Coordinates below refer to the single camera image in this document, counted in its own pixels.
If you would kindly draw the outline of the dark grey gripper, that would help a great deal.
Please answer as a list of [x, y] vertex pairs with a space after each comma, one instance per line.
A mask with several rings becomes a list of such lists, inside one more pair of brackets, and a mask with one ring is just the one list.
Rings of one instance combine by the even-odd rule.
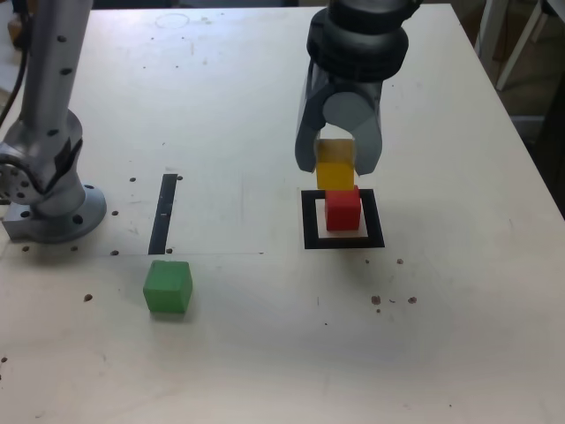
[[316, 167], [314, 144], [325, 124], [348, 132], [355, 144], [355, 171], [374, 172], [382, 152], [380, 82], [358, 82], [336, 77], [313, 61], [305, 77], [298, 117], [295, 159], [301, 171]]

